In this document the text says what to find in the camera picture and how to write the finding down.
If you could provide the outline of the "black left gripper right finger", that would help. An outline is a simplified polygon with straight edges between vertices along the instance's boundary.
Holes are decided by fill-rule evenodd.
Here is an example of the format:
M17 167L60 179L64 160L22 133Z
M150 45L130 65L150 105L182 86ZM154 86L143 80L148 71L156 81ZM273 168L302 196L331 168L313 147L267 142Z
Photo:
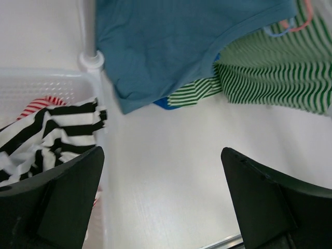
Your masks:
M225 147L228 188L245 248L331 248L331 190Z

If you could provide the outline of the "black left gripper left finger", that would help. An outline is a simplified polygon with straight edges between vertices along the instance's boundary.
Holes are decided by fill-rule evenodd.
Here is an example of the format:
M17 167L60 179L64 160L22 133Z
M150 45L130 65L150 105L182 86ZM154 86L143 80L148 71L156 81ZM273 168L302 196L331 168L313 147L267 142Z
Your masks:
M97 146L1 187L1 248L82 248L103 164Z

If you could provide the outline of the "black striped tank top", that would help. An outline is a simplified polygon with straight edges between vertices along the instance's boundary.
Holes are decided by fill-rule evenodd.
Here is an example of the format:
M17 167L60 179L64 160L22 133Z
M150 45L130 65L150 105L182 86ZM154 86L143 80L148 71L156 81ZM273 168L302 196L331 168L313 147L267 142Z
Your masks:
M1 186L55 168L96 146L106 108L97 99L48 106L1 129Z

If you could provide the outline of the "red striped tank top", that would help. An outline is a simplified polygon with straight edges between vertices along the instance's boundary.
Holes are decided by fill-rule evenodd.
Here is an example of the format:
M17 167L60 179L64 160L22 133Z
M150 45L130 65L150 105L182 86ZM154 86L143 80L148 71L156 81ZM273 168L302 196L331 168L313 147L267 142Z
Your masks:
M16 118L16 120L20 120L48 106L64 106L64 105L66 105L66 102L64 102L61 98L56 96L47 95L42 98L36 98L25 107L25 109Z

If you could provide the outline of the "green striped tank top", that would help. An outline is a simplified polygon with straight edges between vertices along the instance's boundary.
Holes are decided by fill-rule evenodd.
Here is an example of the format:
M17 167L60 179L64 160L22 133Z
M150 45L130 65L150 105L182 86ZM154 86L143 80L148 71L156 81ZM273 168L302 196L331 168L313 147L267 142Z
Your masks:
M232 104L290 107L319 115L331 110L331 6L314 10L312 33L273 38L244 36L217 56L210 78L191 82L168 97L171 106L192 106L223 93Z

